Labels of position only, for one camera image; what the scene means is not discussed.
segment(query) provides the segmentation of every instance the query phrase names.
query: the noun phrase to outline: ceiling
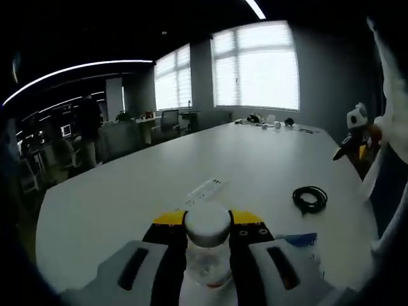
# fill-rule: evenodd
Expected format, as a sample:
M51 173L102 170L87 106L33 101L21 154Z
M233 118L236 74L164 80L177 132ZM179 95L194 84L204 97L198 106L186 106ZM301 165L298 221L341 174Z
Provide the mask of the ceiling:
M350 36L358 36L361 29L366 30L363 14L348 7L322 7L313 5L313 1L256 1L267 20L284 19L299 26ZM3 33L0 33L4 46L0 60L0 74L4 80L0 87L1 101L23 85L59 69L117 59L155 61L186 43L200 41L217 31L259 21L244 0L145 3L83 0L78 4L35 1L10 12L13 22L3 21L6 24L1 25ZM13 80L13 59L18 63L18 84ZM93 75L131 73L135 68L132 64L105 66L110 67L84 68L42 82L18 95L16 100L20 102L12 100L8 105L14 105L7 107L18 106L20 112L24 109L27 113L39 102L33 105L30 101L27 108L22 106L38 91Z

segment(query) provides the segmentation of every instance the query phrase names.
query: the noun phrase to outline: white pillar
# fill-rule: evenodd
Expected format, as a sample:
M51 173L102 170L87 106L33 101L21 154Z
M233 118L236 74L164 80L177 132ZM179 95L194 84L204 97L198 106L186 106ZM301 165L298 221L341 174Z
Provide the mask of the white pillar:
M115 122L116 116L124 110L122 104L122 78L106 80L106 103L108 120Z

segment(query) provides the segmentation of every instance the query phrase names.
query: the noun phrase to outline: window blind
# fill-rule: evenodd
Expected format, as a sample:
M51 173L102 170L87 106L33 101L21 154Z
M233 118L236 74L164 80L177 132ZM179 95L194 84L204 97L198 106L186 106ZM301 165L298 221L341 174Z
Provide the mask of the window blind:
M156 62L156 109L188 107L191 100L190 46L186 45Z
M262 22L214 35L216 106L299 110L295 46L287 22Z

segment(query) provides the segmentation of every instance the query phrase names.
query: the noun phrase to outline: white table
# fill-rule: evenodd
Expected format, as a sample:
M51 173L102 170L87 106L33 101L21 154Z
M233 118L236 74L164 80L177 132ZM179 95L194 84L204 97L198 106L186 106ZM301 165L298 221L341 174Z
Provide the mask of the white table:
M145 122L151 122L151 121L155 121L156 119L160 119L161 116L157 116L154 118L148 118L148 119L136 119L135 122L136 123L145 123Z
M322 130L226 124L97 167L47 191L36 233L40 272L58 292L86 285L101 262L142 239L156 216L218 178L228 183L215 200L258 214L272 234L317 232L325 279L357 289L372 265L376 225L351 163L332 161L336 148ZM309 185L325 190L328 203L302 217L291 195Z

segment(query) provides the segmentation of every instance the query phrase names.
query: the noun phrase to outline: black cable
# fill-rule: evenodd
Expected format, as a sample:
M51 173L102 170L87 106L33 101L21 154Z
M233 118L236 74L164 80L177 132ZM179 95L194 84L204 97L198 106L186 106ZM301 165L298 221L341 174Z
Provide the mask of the black cable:
M304 199L302 199L302 195L305 193L309 193L315 196L317 200L314 203L305 201ZM326 207L327 194L318 187L307 186L298 188L295 191L293 191L292 199L295 205L302 212L302 215L306 213L316 214Z

